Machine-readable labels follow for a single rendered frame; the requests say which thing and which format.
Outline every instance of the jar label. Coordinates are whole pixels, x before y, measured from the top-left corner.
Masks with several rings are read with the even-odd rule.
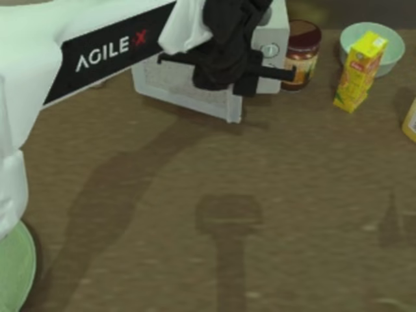
[[[315,55],[309,59],[294,60],[293,58],[286,58],[285,69],[291,70],[293,66],[296,66],[296,75],[294,81],[284,81],[287,85],[303,85],[313,77],[315,66],[317,65],[318,55]]]

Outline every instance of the yellow container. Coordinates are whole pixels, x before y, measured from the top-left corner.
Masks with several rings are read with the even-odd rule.
[[[368,96],[387,40],[368,31],[350,49],[333,104],[351,113]]]
[[[410,140],[416,142],[416,99],[413,101],[408,115],[404,119],[402,130]]]

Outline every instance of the green plate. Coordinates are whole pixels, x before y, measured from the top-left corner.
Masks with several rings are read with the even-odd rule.
[[[0,312],[18,312],[32,288],[36,248],[32,235],[20,222],[0,241]]]

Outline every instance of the bowl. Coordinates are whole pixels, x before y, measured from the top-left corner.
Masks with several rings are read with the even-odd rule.
[[[356,43],[367,31],[372,31],[387,39],[389,43],[384,52],[382,62],[378,68],[376,77],[387,75],[396,63],[403,57],[406,45],[400,35],[389,27],[377,23],[357,23],[348,26],[341,33],[339,57],[345,64],[351,46]]]

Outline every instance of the jar lid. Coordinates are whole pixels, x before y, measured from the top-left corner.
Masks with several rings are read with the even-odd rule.
[[[314,23],[296,19],[290,21],[289,47],[307,49],[315,47],[322,39],[322,31]]]

